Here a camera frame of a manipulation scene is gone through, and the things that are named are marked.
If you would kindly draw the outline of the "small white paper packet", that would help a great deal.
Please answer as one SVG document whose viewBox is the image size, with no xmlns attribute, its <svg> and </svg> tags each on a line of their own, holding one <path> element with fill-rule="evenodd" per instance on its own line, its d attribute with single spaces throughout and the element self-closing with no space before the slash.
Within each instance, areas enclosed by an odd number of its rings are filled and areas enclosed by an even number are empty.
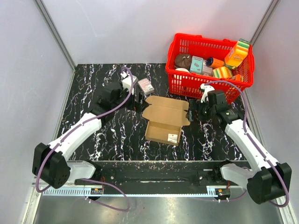
<svg viewBox="0 0 299 224">
<path fill-rule="evenodd" d="M 171 134 L 171 133 L 169 133 L 167 141 L 171 142 L 171 143 L 177 144 L 177 142 L 178 142 L 178 135 L 177 134 Z"/>
</svg>

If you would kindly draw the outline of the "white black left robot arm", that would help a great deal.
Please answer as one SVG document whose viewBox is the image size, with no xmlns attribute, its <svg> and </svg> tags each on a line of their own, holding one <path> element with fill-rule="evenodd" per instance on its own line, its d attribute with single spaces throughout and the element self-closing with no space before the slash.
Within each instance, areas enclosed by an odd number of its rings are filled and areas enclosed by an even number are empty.
<svg viewBox="0 0 299 224">
<path fill-rule="evenodd" d="M 32 173 L 58 189 L 67 181 L 86 179 L 90 184 L 100 182 L 100 167 L 92 161 L 72 164 L 70 156 L 91 135 L 114 118 L 122 108 L 141 113 L 148 104 L 138 85 L 111 83 L 94 94 L 82 118 L 66 133 L 49 144 L 35 147 Z"/>
</svg>

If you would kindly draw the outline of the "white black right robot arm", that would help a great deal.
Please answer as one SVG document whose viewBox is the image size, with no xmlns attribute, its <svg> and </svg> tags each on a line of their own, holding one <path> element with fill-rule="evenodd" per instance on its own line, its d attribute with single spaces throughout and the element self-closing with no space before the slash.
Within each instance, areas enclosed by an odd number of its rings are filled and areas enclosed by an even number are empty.
<svg viewBox="0 0 299 224">
<path fill-rule="evenodd" d="M 211 120 L 214 127 L 220 128 L 235 142 L 251 167 L 246 170 L 231 161 L 223 161 L 213 168 L 213 181 L 219 185 L 229 181 L 241 186 L 256 204 L 272 202 L 284 196 L 283 206 L 286 206 L 289 202 L 291 167 L 278 162 L 267 152 L 247 126 L 243 114 L 228 105 L 224 92 L 205 90 L 201 100 L 193 99 L 189 103 L 189 120 Z"/>
</svg>

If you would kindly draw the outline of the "brown cardboard box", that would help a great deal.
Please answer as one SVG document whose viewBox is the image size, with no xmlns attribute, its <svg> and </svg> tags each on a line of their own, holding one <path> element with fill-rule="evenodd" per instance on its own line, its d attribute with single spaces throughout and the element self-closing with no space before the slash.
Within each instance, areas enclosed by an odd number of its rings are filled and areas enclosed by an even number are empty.
<svg viewBox="0 0 299 224">
<path fill-rule="evenodd" d="M 188 101 L 149 96 L 146 99 L 149 106 L 142 112 L 142 117 L 148 120 L 145 139 L 178 146 L 183 126 L 190 125 L 186 117 L 189 109 Z M 168 134 L 177 134 L 177 144 L 168 142 Z"/>
</svg>

